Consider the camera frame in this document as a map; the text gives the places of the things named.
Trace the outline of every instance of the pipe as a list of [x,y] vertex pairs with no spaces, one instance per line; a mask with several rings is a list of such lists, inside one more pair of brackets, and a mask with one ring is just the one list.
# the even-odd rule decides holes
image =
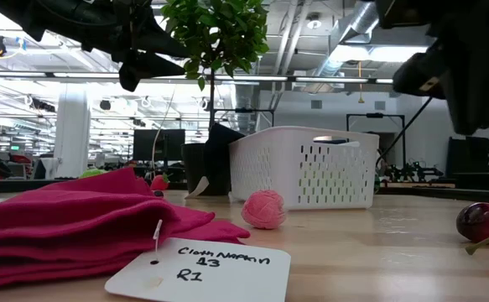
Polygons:
[[302,12],[300,13],[300,19],[298,20],[298,24],[296,25],[296,30],[294,31],[293,38],[291,39],[291,44],[289,49],[287,50],[287,57],[284,61],[284,67],[281,70],[282,75],[287,74],[287,70],[289,69],[289,65],[291,64],[291,60],[293,59],[294,49],[296,49],[296,44],[298,43],[300,32],[304,27],[304,22],[306,17],[308,16],[308,11],[310,10],[310,6],[313,0],[305,0],[304,6],[302,6]]
[[[343,61],[330,59],[330,56],[336,47],[340,43],[346,42],[348,39],[357,36],[365,36],[365,39],[369,39],[370,41],[371,32],[377,24],[378,12],[376,4],[374,2],[357,1],[354,7],[354,12],[346,18],[337,20],[334,24],[334,28],[331,30],[330,38],[328,40],[330,53],[320,63],[313,76],[335,76],[345,63]],[[304,91],[308,93],[317,93],[323,86],[324,84],[310,84],[304,88]]]
[[272,70],[273,75],[277,75],[279,71],[279,66],[281,66],[281,59],[284,57],[285,47],[287,46],[287,41],[289,40],[289,34],[293,27],[294,14],[296,13],[296,7],[298,6],[298,0],[291,0],[289,3],[289,10],[287,12],[287,25],[285,25],[284,32],[281,36],[281,42],[279,43],[278,56],[276,57],[276,63],[274,64],[274,69]]
[[[266,52],[265,55],[277,54],[277,51]],[[324,57],[326,54],[324,52],[314,51],[314,50],[299,50],[298,55],[318,55]]]
[[[329,35],[319,35],[319,34],[302,34],[300,35],[301,39],[328,39]],[[267,34],[267,38],[279,38],[278,34]]]

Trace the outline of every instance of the desk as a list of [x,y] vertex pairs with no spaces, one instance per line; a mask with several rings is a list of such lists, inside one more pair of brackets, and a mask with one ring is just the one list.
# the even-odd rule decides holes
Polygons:
[[[367,211],[295,211],[280,229],[262,231],[226,198],[166,196],[250,229],[246,244],[291,254],[287,301],[489,301],[489,247],[469,256],[455,229],[456,215],[470,202],[377,195]],[[139,301],[107,294],[108,278],[0,289],[0,302]]]

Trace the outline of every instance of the white paper tag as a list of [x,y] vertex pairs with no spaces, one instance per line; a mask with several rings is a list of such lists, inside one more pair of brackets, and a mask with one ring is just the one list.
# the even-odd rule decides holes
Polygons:
[[112,294],[162,302],[283,302],[291,257],[284,251],[170,238],[105,285]]

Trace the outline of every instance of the pink cloth napkin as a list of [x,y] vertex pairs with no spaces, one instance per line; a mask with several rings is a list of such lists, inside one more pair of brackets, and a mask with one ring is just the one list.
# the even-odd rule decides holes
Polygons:
[[168,237],[240,243],[248,231],[173,206],[132,169],[25,192],[0,203],[0,286],[115,273]]

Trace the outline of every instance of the cherry stem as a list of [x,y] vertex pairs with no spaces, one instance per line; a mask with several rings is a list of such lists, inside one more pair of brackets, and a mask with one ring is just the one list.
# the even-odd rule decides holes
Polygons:
[[469,247],[466,248],[466,251],[468,252],[468,254],[473,255],[473,253],[476,252],[477,248],[484,247],[487,244],[489,244],[489,238],[487,238],[481,242],[478,242],[476,244],[470,245]]

